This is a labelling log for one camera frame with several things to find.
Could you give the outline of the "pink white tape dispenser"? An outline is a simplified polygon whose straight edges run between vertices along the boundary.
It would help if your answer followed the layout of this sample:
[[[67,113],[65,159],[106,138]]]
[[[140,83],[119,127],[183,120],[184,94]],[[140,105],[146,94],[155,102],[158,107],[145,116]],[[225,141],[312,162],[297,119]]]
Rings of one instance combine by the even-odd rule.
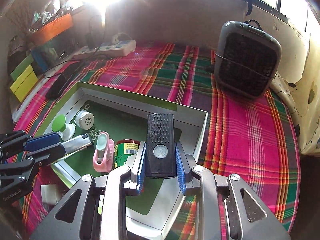
[[[107,132],[100,132],[93,155],[93,168],[97,172],[110,173],[113,168],[114,141]]]

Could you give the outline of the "dark grey mini heater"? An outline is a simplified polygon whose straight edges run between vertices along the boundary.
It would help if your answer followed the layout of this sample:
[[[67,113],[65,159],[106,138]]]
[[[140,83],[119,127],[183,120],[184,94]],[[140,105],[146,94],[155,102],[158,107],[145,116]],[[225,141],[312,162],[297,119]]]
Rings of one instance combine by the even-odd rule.
[[[275,78],[281,56],[280,43],[260,25],[228,21],[221,28],[214,76],[222,87],[257,99]]]

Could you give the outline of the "white usb charger block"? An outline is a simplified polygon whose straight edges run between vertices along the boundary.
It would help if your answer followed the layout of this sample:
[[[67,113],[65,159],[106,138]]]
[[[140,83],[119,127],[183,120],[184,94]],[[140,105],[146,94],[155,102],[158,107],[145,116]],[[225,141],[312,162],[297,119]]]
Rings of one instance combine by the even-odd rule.
[[[42,202],[47,205],[54,206],[62,198],[62,193],[56,184],[41,185]]]

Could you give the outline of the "orange planter tray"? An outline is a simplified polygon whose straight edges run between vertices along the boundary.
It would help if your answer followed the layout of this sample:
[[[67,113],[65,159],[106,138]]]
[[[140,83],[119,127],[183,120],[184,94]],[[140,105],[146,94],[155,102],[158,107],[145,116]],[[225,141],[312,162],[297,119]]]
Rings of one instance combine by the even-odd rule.
[[[43,26],[37,32],[31,34],[29,36],[29,41],[35,46],[41,46],[57,35],[60,35],[64,31],[70,29],[72,26],[73,20],[71,14],[64,15]]]

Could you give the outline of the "black smartphone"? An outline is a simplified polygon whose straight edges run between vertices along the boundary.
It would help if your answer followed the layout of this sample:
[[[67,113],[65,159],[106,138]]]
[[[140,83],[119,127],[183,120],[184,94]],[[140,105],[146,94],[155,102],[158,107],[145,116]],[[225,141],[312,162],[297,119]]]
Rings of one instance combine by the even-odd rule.
[[[80,69],[80,61],[70,64],[57,78],[57,80],[52,84],[50,89],[46,94],[46,99],[55,100],[59,98],[64,90],[71,83],[72,79],[76,76],[78,70]]]

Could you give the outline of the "red lid green bottle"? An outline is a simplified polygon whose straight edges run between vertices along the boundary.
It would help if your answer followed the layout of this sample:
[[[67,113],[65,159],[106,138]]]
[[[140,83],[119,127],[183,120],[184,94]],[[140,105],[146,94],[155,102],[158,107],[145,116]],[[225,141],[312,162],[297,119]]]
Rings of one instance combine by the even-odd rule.
[[[114,147],[114,163],[113,167],[125,165],[129,156],[137,153],[140,141],[133,139],[123,139],[117,141]]]

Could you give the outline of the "floral cream curtain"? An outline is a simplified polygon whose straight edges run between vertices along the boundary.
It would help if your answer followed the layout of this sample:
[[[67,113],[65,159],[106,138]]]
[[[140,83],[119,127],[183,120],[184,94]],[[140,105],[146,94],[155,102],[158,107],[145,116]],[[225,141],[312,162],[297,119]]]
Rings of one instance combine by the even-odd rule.
[[[249,19],[276,38],[282,58],[272,89],[285,101],[302,155],[319,156],[319,23],[308,16],[307,31],[254,7]]]

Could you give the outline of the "plaid pink green cloth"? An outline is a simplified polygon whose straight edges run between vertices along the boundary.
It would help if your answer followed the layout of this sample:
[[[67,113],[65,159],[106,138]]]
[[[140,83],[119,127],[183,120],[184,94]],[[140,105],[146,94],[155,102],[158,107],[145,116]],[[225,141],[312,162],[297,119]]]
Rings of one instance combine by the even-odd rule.
[[[248,101],[220,89],[206,71],[215,53],[196,46],[139,42],[135,53],[91,60],[82,81],[169,100],[208,112],[200,163],[237,173],[291,231],[298,210],[300,161],[295,126],[285,102],[271,90]]]

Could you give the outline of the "white power strip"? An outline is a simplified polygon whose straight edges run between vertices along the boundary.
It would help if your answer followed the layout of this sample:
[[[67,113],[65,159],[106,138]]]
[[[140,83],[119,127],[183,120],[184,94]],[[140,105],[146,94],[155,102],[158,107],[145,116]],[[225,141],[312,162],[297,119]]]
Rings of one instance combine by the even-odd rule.
[[[120,41],[116,44],[103,43],[99,49],[90,49],[88,46],[82,47],[74,53],[73,58],[76,60],[86,59],[92,55],[107,55],[109,57],[124,57],[135,51],[136,41]]]

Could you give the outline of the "green cap white stand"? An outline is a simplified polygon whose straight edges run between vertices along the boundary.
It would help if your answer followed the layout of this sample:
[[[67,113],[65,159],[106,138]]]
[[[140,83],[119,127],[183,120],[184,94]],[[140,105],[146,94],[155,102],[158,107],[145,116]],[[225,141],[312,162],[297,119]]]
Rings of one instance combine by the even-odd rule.
[[[67,141],[71,139],[75,133],[75,124],[68,123],[66,116],[60,114],[52,122],[52,131],[61,133],[61,139]]]

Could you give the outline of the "yellow green box stack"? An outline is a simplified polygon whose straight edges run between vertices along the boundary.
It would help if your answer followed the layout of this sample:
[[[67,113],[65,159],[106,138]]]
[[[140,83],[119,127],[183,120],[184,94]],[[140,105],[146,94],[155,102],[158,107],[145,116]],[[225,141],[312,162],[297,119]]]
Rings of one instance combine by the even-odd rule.
[[[24,101],[38,82],[38,78],[31,65],[33,61],[32,55],[29,54],[10,74],[13,80],[10,90],[20,103]]]

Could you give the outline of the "silver white stick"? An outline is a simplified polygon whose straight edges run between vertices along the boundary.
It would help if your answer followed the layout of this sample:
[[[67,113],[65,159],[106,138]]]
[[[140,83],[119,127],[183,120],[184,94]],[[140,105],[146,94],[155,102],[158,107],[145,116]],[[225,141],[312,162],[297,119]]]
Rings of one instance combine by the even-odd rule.
[[[77,135],[62,143],[65,148],[65,155],[74,154],[92,145],[93,143],[87,134]]]

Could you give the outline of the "black rectangular sensor device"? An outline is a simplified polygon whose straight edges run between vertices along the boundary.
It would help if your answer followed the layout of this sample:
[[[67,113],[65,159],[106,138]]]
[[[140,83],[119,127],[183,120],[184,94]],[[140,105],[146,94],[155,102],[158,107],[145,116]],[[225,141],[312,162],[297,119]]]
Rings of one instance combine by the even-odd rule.
[[[148,115],[145,175],[162,179],[176,177],[174,119],[171,113]]]

